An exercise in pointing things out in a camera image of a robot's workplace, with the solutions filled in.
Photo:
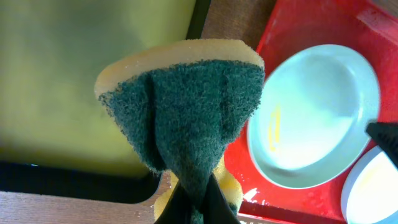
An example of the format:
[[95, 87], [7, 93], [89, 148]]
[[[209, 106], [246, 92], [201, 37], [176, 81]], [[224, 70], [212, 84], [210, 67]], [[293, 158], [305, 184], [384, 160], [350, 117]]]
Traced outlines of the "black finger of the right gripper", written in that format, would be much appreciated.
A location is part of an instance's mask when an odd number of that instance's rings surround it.
[[398, 124], [371, 122], [366, 133], [387, 154], [395, 167], [398, 166]]

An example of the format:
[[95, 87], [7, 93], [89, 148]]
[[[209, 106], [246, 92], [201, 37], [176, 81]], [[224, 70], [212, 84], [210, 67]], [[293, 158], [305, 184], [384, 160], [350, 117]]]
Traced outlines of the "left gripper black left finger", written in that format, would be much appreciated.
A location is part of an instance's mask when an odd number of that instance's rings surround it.
[[180, 183], [176, 185], [164, 211], [154, 224], [190, 224], [193, 204]]

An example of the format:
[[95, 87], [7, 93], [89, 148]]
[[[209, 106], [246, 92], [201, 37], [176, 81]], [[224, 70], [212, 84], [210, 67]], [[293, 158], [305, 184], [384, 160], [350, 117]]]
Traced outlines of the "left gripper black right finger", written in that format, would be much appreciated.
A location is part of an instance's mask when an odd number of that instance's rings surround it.
[[201, 213], [204, 224], [240, 224], [226, 201], [214, 174], [209, 177]]

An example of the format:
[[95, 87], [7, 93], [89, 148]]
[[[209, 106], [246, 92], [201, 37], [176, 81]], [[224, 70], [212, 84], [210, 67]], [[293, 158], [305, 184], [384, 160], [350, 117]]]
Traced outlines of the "light blue plate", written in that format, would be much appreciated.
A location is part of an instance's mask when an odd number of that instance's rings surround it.
[[397, 168], [380, 147], [365, 153], [350, 171], [341, 211], [349, 224], [397, 224]]

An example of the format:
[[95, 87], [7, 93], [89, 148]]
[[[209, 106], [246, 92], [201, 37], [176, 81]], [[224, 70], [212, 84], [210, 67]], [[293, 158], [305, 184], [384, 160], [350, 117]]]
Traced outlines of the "mint green plate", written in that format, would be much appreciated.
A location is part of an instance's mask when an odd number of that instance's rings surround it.
[[324, 44], [301, 50], [268, 77], [247, 127], [258, 172], [286, 189], [309, 189], [343, 173], [368, 145], [377, 120], [376, 72], [359, 52]]

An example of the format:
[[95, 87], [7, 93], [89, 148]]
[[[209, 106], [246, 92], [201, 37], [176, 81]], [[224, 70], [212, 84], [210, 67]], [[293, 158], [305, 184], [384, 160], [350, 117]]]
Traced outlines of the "green yellow sponge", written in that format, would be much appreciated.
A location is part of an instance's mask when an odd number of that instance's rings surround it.
[[181, 40], [108, 65], [94, 91], [140, 160], [152, 172], [171, 171], [188, 221], [203, 223], [210, 183], [232, 214], [241, 206], [223, 156], [259, 106], [264, 69], [242, 40]]

